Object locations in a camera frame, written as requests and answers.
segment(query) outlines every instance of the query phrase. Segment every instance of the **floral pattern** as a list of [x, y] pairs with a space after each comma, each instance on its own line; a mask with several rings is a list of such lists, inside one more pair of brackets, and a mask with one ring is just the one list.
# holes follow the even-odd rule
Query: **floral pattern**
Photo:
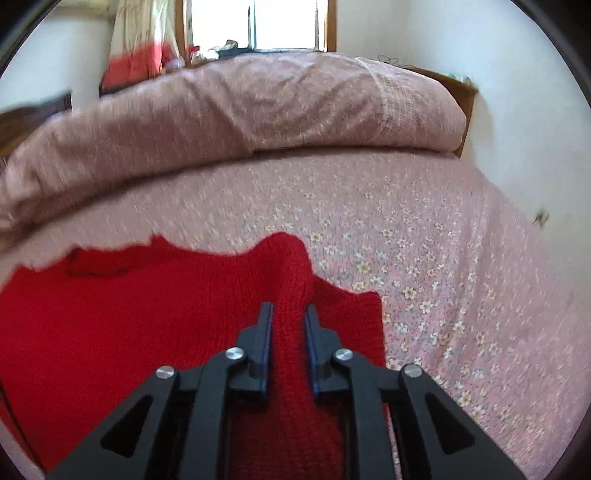
[[386, 366], [421, 365], [541, 480], [590, 401], [591, 333], [550, 277], [540, 239], [505, 196], [441, 154], [347, 149], [260, 154], [135, 186], [55, 220], [6, 253], [41, 266], [74, 244], [158, 232], [241, 251], [298, 235], [316, 273], [382, 297]]

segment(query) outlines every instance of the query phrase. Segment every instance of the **wooden furniture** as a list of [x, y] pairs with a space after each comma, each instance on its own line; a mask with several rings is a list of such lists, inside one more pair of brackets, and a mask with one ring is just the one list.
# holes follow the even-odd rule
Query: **wooden furniture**
[[38, 105], [0, 113], [0, 159], [6, 160], [12, 151], [49, 117], [71, 108], [72, 97], [70, 92], [67, 92]]
[[461, 82], [455, 78], [448, 77], [447, 75], [432, 72], [431, 70], [420, 69], [412, 65], [400, 65], [400, 67], [403, 69], [411, 70], [412, 72], [420, 73], [421, 75], [425, 75], [425, 77], [437, 80], [447, 89], [447, 91], [449, 91], [449, 93], [452, 94], [452, 97], [454, 97], [457, 104], [462, 109], [462, 112], [464, 112], [464, 114], [466, 115], [466, 130], [464, 130], [462, 144], [454, 152], [458, 157], [461, 157], [462, 151], [464, 149], [464, 143], [466, 142], [468, 128], [470, 127], [470, 119], [472, 118], [472, 108], [474, 107], [474, 99], [476, 98], [476, 94], [478, 93], [478, 89], [476, 88], [476, 86], [472, 82], [470, 82], [469, 79]]

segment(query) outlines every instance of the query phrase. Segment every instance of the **curtain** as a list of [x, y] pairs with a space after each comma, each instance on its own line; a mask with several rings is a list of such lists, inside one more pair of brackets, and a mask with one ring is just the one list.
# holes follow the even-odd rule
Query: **curtain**
[[102, 88], [156, 77], [181, 58], [174, 36], [174, 0], [120, 0]]

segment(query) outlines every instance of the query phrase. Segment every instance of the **red sweater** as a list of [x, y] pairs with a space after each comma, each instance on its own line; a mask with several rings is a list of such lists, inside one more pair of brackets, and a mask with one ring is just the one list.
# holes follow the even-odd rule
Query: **red sweater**
[[75, 249], [39, 272], [19, 268], [0, 294], [0, 379], [43, 468], [158, 366], [192, 368], [232, 346], [263, 301], [275, 304], [269, 408], [234, 424], [232, 478], [340, 478], [342, 439], [333, 412], [312, 400], [303, 313], [314, 303], [343, 346], [383, 365], [380, 298], [314, 276], [305, 246], [284, 233], [235, 256], [155, 237], [121, 251]]

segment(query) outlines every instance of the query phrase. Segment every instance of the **bed sheet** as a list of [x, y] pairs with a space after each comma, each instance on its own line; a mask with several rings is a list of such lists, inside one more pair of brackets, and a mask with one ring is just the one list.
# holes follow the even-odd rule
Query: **bed sheet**
[[591, 332], [538, 233], [450, 155], [283, 151], [146, 181], [40, 228], [3, 254], [0, 280], [74, 245], [159, 233], [231, 252], [276, 231], [304, 240], [321, 277], [381, 295], [389, 368], [421, 365], [529, 479], [545, 477], [591, 400]]

